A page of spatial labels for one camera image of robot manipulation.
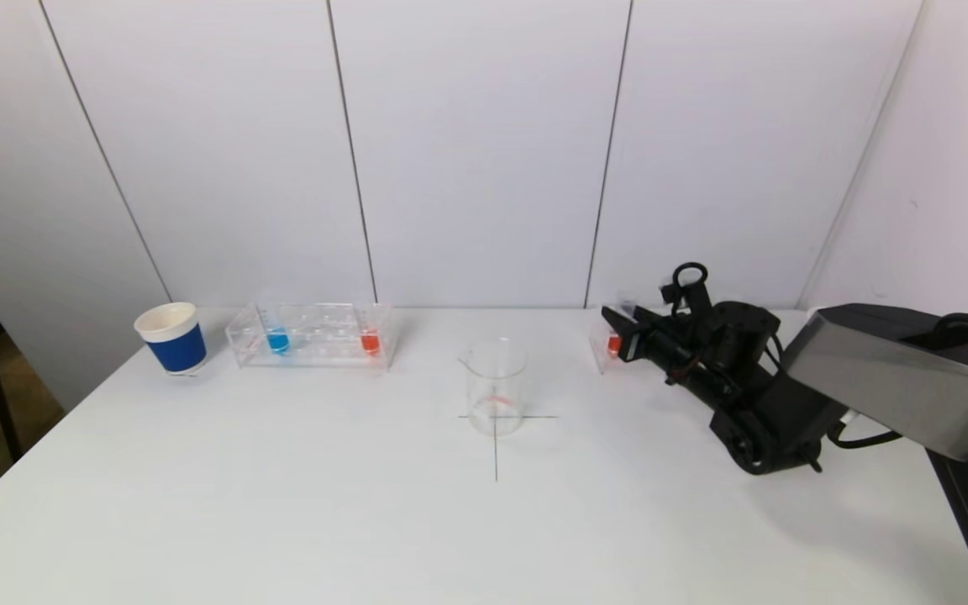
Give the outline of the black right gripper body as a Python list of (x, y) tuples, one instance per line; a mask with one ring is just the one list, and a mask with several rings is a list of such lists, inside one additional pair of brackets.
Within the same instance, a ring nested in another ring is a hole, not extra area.
[(618, 337), (618, 358), (623, 363), (648, 360), (662, 371), (672, 372), (688, 367), (695, 359), (692, 347), (660, 323), (627, 323), (618, 327)]

